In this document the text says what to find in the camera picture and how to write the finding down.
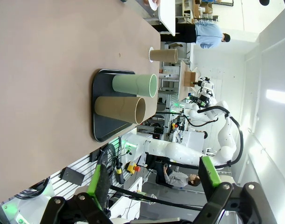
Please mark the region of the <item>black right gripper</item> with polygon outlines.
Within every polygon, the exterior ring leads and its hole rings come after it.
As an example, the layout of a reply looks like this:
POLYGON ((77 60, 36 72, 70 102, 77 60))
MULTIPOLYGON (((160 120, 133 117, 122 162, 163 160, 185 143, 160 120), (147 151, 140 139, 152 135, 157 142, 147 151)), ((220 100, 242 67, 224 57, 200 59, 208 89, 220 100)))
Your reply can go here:
POLYGON ((211 95, 210 94, 200 94, 200 96, 190 96, 190 100, 196 103, 200 108, 208 108, 211 107, 211 95))

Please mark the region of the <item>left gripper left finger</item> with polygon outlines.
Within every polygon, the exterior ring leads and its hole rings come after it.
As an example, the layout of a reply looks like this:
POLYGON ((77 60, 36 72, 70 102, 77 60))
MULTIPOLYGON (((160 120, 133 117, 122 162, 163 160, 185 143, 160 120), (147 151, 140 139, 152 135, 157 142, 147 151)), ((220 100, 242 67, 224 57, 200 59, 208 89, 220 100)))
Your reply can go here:
POLYGON ((104 164, 96 166, 88 188, 69 200, 52 197, 44 211, 41 224, 111 224, 106 202, 110 189, 110 179, 104 164))

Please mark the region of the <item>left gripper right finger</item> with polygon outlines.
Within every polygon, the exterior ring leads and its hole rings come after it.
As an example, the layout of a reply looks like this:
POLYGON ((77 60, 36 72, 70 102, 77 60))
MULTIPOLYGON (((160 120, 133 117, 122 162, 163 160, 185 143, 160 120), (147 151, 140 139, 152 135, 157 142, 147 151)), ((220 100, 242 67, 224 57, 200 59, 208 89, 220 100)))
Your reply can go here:
POLYGON ((257 182, 243 187, 222 182, 209 156, 199 161, 198 176, 207 199, 194 224, 216 224, 222 213, 233 211, 244 224, 275 224, 277 221, 266 195, 257 182))

